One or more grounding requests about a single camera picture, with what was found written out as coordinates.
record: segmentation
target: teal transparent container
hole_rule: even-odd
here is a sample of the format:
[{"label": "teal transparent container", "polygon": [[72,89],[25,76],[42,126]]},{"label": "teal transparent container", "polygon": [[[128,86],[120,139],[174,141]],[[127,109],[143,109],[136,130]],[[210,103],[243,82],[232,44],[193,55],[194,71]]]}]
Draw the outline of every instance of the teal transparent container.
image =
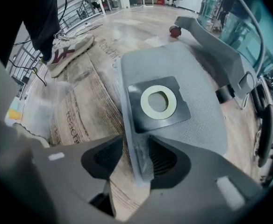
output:
[{"label": "teal transparent container", "polygon": [[[262,0],[244,0],[259,23],[266,53],[259,76],[273,69],[273,16]],[[199,23],[242,54],[257,71],[260,37],[239,0],[203,0]]]}]

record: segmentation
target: red caster wheel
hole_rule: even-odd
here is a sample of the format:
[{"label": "red caster wheel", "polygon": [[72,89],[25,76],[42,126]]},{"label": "red caster wheel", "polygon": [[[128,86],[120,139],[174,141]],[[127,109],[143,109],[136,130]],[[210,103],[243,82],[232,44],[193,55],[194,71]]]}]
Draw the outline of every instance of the red caster wheel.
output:
[{"label": "red caster wheel", "polygon": [[181,28],[177,27],[177,26],[171,26],[170,29],[170,36],[177,38],[178,36],[181,35]]}]

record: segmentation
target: shoe sole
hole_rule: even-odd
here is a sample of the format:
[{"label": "shoe sole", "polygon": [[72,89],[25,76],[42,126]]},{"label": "shoe sole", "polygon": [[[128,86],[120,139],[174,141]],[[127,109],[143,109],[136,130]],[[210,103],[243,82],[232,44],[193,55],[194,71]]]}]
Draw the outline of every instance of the shoe sole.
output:
[{"label": "shoe sole", "polygon": [[80,48],[76,53],[74,53],[72,56],[69,56],[68,58],[66,58],[59,66],[57,66],[55,69],[53,69],[52,71],[50,71],[50,75],[51,78],[56,78],[58,77],[63,70],[67,67],[67,65],[73,61],[76,57],[78,57],[79,55],[81,55],[82,53],[84,53],[85,51],[87,51],[91,45],[94,42],[94,37],[92,37],[86,45],[84,45],[82,48]]},{"label": "shoe sole", "polygon": [[22,126],[21,124],[14,123],[12,126],[13,126],[13,128],[16,129],[16,131],[17,131],[18,133],[23,134],[23,135],[26,136],[27,138],[39,140],[39,141],[41,142],[41,144],[42,144],[43,147],[45,147],[45,148],[50,147],[50,146],[49,146],[49,143],[46,141],[45,138],[43,138],[43,137],[41,137],[41,136],[37,136],[37,135],[32,134],[30,131],[28,131],[28,130],[27,130],[24,126]]}]

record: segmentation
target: wooden floor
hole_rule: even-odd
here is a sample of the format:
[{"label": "wooden floor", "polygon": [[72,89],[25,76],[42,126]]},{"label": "wooden floor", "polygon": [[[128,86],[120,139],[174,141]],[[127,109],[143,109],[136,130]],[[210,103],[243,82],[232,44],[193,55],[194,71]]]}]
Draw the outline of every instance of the wooden floor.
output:
[{"label": "wooden floor", "polygon": [[[105,18],[90,22],[102,24],[91,33],[95,44],[73,61],[57,78],[51,79],[47,69],[47,87],[36,80],[28,90],[22,124],[31,132],[50,140],[54,145],[70,145],[110,135],[125,136],[118,92],[116,66],[123,54],[176,41],[168,29],[179,15],[193,13],[164,6],[137,7],[115,11]],[[203,67],[212,73],[209,60],[194,49],[199,47],[189,32],[183,30],[179,40],[189,47]],[[210,77],[216,90],[218,85]],[[256,161],[253,159],[256,117],[251,100],[242,111],[236,101],[222,105],[229,148],[225,154],[234,165],[258,181]],[[149,195],[149,186],[138,187],[129,160],[127,144],[110,183],[116,218],[127,220]]]}]

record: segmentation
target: red box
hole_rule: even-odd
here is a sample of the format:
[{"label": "red box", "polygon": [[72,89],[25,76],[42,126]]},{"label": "red box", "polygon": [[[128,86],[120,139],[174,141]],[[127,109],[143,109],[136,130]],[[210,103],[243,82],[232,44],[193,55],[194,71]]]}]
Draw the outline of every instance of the red box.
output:
[{"label": "red box", "polygon": [[164,4],[165,4],[165,0],[157,0],[157,3],[156,3],[156,4],[164,5]]}]

